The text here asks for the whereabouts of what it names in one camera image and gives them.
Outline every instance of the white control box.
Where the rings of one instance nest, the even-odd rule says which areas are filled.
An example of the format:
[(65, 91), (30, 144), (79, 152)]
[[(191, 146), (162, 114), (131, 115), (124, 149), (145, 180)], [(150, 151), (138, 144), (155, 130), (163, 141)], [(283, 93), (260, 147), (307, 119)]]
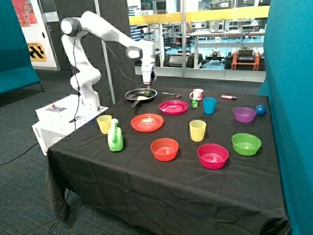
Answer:
[(37, 109), (39, 121), (32, 128), (44, 155), (49, 147), (107, 109), (102, 106), (97, 110), (86, 109), (75, 94)]

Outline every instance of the green bottle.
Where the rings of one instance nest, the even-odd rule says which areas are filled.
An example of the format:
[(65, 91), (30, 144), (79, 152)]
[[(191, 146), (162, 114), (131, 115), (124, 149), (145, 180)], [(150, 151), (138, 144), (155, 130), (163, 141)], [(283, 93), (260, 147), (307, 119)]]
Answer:
[(120, 151), (123, 148), (123, 137), (121, 128), (117, 127), (118, 120), (111, 120), (111, 128), (108, 133), (109, 148), (112, 152)]
[(193, 100), (192, 100), (192, 108), (197, 108), (198, 107), (198, 100), (197, 100), (197, 98), (194, 98)]

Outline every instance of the blue cup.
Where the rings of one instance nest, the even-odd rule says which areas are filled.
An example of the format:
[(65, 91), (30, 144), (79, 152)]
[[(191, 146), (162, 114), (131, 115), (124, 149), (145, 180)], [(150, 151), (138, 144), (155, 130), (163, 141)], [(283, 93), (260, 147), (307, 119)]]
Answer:
[(203, 99), (203, 109), (205, 114), (214, 113), (216, 105), (216, 98), (207, 97)]

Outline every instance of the black tablecloth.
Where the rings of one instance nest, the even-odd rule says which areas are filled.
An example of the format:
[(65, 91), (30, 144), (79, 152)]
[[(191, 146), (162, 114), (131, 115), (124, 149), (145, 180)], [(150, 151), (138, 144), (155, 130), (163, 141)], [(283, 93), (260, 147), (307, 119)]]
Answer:
[[(217, 99), (212, 115), (203, 113), (202, 101), (192, 109), (192, 89), (154, 88), (157, 96), (131, 109), (121, 100), (106, 114), (118, 119), (124, 148), (111, 152), (107, 136), (92, 120), (48, 150), (46, 196), (55, 213), (67, 219), (69, 206), (64, 200), (69, 188), (85, 201), (106, 209), (132, 225), (157, 234), (174, 235), (252, 235), (287, 234), (290, 222), (285, 210), (275, 141), (266, 96), (231, 94), (237, 100), (222, 99), (220, 93), (204, 91), (204, 97)], [(182, 97), (162, 92), (183, 94)], [(167, 115), (159, 105), (167, 100), (188, 103), (186, 113)], [(264, 117), (239, 123), (233, 117), (236, 107), (268, 108)], [(150, 133), (134, 130), (131, 120), (140, 114), (154, 113), (164, 118), (163, 126)], [(207, 123), (202, 142), (190, 139), (189, 122)], [(262, 146), (255, 156), (237, 154), (231, 143), (236, 133), (257, 136)], [(151, 143), (158, 138), (173, 138), (179, 152), (170, 162), (153, 157)], [(205, 143), (225, 147), (229, 158), (223, 168), (203, 167), (197, 149)]]

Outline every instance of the gray carpet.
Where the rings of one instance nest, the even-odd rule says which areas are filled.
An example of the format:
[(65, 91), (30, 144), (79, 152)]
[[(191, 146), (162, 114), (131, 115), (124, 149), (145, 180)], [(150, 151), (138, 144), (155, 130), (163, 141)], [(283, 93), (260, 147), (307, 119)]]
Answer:
[[(82, 204), (82, 199), (73, 192), (67, 199), (73, 208), (69, 220), (55, 222), (44, 195), (46, 158), (38, 144), (23, 153), (37, 142), (31, 128), (38, 121), (35, 110), (69, 94), (75, 94), (76, 91), (70, 86), (69, 71), (39, 70), (37, 74), (42, 81), (44, 93), (40, 85), (36, 84), (0, 95), (0, 234), (153, 234), (106, 211)], [(257, 94), (261, 87), (261, 83), (252, 82), (168, 77), (159, 77), (156, 85), (185, 88), (198, 86), (227, 94)], [(21, 157), (4, 164), (19, 155)]]

